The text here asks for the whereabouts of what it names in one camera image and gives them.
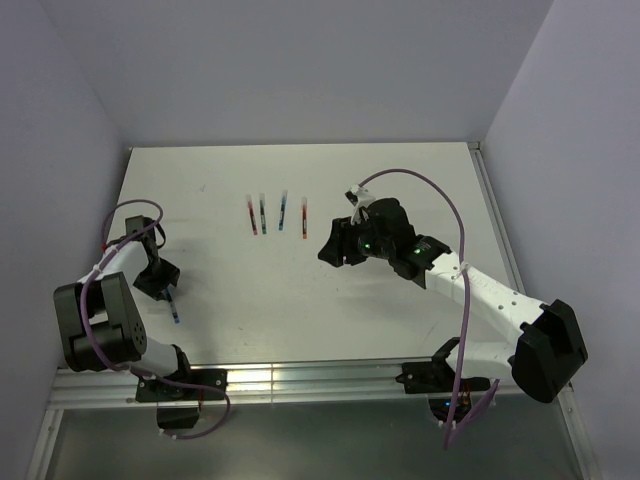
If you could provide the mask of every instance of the metal frame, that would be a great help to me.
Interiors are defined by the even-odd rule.
[[[404,387],[395,382],[406,361],[345,360],[330,362],[269,363],[251,365],[200,365],[193,368],[228,370],[227,393],[234,405],[259,403],[343,402],[354,400],[403,400]],[[49,409],[155,408],[196,406],[197,402],[136,403],[137,378],[121,372],[75,373],[61,370],[53,384]],[[500,394],[521,394],[505,385]],[[429,395],[448,398],[451,394]],[[205,401],[204,404],[219,404]]]
[[[525,293],[481,152],[475,148],[477,146],[469,145],[471,159],[489,210],[500,252],[508,267],[509,282],[512,288]],[[406,395],[403,387],[394,379],[401,372],[400,365],[403,362],[420,360],[426,360],[426,358],[206,365],[193,368],[227,369],[229,383],[227,392],[233,404],[236,405],[403,400],[416,398],[416,396]],[[177,405],[175,402],[136,403],[134,400],[136,387],[137,378],[128,373],[75,373],[71,370],[59,370],[51,390],[27,479],[45,478],[58,428],[66,409],[156,408],[158,405]],[[498,394],[522,394],[522,392],[515,384],[503,382]],[[450,395],[430,395],[431,398],[448,396]],[[586,429],[577,410],[573,388],[566,388],[558,398],[583,478],[601,479]],[[182,402],[180,405],[186,406],[191,403]]]

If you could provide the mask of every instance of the blue pen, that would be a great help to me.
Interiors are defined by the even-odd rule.
[[[284,230],[284,209],[287,207],[287,191],[282,191],[282,200],[280,201],[280,223],[278,224],[278,230]]]
[[[167,297],[167,301],[169,302],[169,305],[171,306],[171,315],[173,316],[173,321],[175,323],[180,323],[180,317],[178,316],[178,310],[176,309],[176,304],[173,302],[173,297],[171,297],[171,294],[169,293],[169,287],[164,289],[164,295],[165,295],[165,297]]]

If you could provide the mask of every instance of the white tabletop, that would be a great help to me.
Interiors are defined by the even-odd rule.
[[[467,230],[466,260],[507,283],[471,156],[464,143],[136,148],[120,201],[149,198],[165,211],[161,256],[181,269],[174,299],[132,289],[147,334],[179,345],[191,363],[260,363],[428,356],[458,336],[462,308],[398,277],[382,260],[333,268],[317,259],[331,220],[351,214],[344,192],[386,168],[409,168],[452,198]],[[367,186],[393,196],[417,233],[458,249],[449,207],[431,187],[393,174]],[[284,232],[280,194],[289,191]],[[245,202],[266,194],[267,235],[252,234]],[[301,235],[301,197],[308,197],[309,238]],[[155,217],[132,205],[116,215],[110,238],[127,216]],[[469,338],[501,336],[472,317]]]

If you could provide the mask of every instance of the white wall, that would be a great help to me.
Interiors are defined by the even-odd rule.
[[[35,0],[0,2],[0,477],[23,478],[60,339],[52,293],[99,256],[116,130]]]
[[[131,145],[484,138],[551,0],[41,0]]]
[[[575,306],[607,478],[638,478],[640,2],[556,0],[485,156],[528,292]]]

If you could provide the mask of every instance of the cable tie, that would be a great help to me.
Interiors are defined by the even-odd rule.
[[[117,243],[114,243],[113,245],[110,245],[110,246],[109,246],[109,247],[104,251],[104,253],[106,254],[106,253],[110,252],[111,250],[115,250],[115,251],[116,251],[116,254],[117,254],[117,253],[120,251],[120,249],[118,248],[118,245],[119,245],[119,244],[117,244]]]
[[[460,277],[460,275],[462,275],[462,272],[465,270],[469,270],[469,267],[471,265],[469,265],[467,262],[462,262],[460,264],[460,267],[458,269],[458,272],[453,276],[453,280],[456,281],[458,279],[458,277]]]

